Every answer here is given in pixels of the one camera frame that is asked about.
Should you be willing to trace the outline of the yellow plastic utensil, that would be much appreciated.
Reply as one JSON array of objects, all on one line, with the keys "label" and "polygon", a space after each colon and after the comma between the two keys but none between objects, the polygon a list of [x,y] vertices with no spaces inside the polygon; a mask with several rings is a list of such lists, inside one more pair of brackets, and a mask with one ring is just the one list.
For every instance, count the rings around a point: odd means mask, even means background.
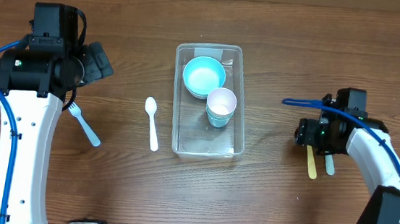
[{"label": "yellow plastic utensil", "polygon": [[315,159],[314,159],[314,154],[313,154],[313,148],[311,145],[307,146],[307,171],[308,171],[308,176],[310,179],[316,179],[317,178],[317,170],[316,170],[316,164],[315,164]]}]

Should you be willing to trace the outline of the light blue plastic fork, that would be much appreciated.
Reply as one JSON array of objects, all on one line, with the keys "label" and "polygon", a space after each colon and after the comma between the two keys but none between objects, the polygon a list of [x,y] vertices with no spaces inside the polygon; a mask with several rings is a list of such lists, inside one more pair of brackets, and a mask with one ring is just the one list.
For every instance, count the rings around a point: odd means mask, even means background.
[{"label": "light blue plastic fork", "polygon": [[86,134],[91,145],[94,147],[99,147],[101,145],[101,140],[96,135],[94,130],[90,127],[90,125],[86,122],[86,120],[82,117],[82,111],[80,107],[76,103],[71,103],[69,111],[73,115],[73,117],[76,118],[80,123],[80,126],[84,130],[84,133]]}]

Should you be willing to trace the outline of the white plastic spoon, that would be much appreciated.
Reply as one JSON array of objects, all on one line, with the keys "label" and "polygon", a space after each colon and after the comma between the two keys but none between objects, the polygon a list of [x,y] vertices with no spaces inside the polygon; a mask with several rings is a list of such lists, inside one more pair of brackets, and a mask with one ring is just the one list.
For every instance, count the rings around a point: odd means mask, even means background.
[{"label": "white plastic spoon", "polygon": [[153,152],[158,151],[158,138],[155,124],[155,114],[157,111],[156,100],[154,97],[148,97],[145,101],[145,111],[149,116],[149,139],[150,139],[150,150]]}]

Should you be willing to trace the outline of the pink plastic cup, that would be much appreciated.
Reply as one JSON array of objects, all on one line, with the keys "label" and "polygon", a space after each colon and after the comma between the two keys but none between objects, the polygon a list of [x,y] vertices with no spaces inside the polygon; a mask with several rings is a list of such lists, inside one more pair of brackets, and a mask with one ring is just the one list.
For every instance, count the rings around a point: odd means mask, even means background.
[{"label": "pink plastic cup", "polygon": [[235,112],[236,95],[227,88],[216,88],[207,96],[207,109],[215,116],[226,117]]}]

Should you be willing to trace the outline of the light blue plastic bowl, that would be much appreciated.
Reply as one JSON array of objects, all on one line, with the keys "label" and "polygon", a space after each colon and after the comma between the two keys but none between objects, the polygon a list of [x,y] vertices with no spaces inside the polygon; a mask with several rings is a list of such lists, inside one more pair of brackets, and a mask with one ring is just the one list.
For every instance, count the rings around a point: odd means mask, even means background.
[{"label": "light blue plastic bowl", "polygon": [[212,57],[197,56],[186,63],[182,77],[185,87],[194,97],[206,99],[212,90],[224,86],[226,70]]}]

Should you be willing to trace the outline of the green plastic cup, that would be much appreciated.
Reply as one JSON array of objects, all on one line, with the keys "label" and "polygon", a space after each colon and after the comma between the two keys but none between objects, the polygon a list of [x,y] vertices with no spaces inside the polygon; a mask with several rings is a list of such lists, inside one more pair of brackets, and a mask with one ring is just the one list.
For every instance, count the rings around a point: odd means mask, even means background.
[{"label": "green plastic cup", "polygon": [[207,110],[207,116],[209,119],[209,122],[214,123],[214,124],[226,124],[231,120],[231,117],[233,116],[233,113],[230,113],[229,115],[221,116],[218,114],[213,113],[209,109]]}]

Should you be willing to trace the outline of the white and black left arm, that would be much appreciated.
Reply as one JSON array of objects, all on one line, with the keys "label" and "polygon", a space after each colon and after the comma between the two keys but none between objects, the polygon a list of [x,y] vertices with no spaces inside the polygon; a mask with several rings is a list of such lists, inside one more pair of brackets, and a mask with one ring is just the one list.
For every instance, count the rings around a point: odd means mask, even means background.
[{"label": "white and black left arm", "polygon": [[67,93],[114,73],[83,12],[38,3],[31,34],[0,58],[0,224],[48,224],[46,180]]}]

